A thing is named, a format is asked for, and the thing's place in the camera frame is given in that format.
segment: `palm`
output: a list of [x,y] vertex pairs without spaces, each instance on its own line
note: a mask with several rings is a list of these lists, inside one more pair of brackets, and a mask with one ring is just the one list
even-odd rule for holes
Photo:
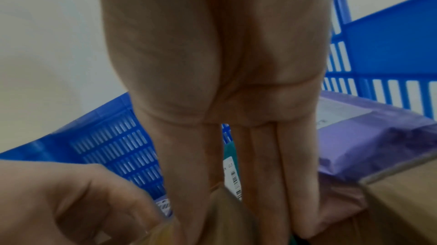
[[291,225],[310,235],[330,1],[102,3],[112,61],[154,140],[189,242],[201,230],[208,185],[223,180],[221,123],[231,125],[244,202],[263,241],[282,244]]

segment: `purple package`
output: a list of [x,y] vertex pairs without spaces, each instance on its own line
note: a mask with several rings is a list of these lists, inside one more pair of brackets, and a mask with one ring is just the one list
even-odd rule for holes
[[344,181],[437,148],[437,122],[368,99],[323,91],[317,108],[319,171]]

